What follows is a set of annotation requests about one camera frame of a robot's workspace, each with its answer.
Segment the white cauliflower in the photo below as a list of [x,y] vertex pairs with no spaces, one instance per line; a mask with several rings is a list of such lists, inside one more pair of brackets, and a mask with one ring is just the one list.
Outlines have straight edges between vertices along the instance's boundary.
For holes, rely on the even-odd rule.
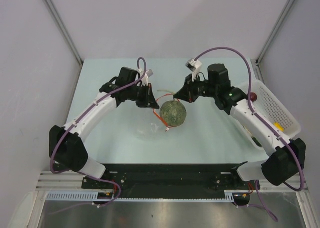
[[248,135],[252,136],[252,133],[249,131],[249,129],[245,126],[243,126],[243,128],[245,129],[245,131],[248,133]]

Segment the green melon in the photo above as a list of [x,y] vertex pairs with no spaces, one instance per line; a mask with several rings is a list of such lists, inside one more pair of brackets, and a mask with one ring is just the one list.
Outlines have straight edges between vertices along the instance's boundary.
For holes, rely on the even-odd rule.
[[158,91],[163,92],[164,95],[156,101],[165,97],[171,97],[171,99],[167,99],[162,103],[159,112],[153,111],[154,115],[166,126],[166,130],[181,126],[187,117],[186,107],[178,98],[175,98],[175,92],[164,89]]

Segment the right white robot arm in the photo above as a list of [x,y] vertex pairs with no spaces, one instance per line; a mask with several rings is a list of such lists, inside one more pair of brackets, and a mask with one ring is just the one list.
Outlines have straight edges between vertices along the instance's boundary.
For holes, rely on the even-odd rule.
[[262,145],[268,159],[257,162],[243,162],[234,167],[230,182],[242,189],[251,180],[267,179],[278,186],[303,169],[306,144],[293,139],[263,118],[254,109],[250,95],[231,85],[229,73],[224,64],[212,64],[207,68],[208,78],[198,78],[202,63],[190,60],[186,64],[192,73],[184,80],[183,87],[174,95],[176,99],[189,103],[199,97],[214,99],[216,106],[232,116],[247,128]]

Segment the clear zip top bag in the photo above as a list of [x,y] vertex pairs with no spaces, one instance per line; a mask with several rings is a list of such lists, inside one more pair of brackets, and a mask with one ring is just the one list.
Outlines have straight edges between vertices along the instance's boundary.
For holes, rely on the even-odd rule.
[[[165,97],[157,102],[159,103],[159,106],[161,106],[164,101],[171,98],[172,97]],[[153,111],[159,112],[159,110],[160,109],[139,108],[133,111],[131,113],[133,116],[131,127],[134,135],[149,140],[159,138],[174,129],[170,128],[169,130],[166,130],[166,126],[154,115]]]

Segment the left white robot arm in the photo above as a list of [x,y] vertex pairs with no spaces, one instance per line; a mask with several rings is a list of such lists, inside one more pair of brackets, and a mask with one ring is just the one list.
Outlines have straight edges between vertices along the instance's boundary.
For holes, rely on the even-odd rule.
[[49,131],[50,166],[54,162],[65,169],[93,177],[100,188],[110,184],[110,175],[105,165],[91,158],[85,147],[85,140],[104,116],[122,103],[135,102],[139,108],[159,109],[153,95],[149,77],[153,72],[122,67],[118,76],[104,84],[93,102],[76,118],[63,126],[54,125]]

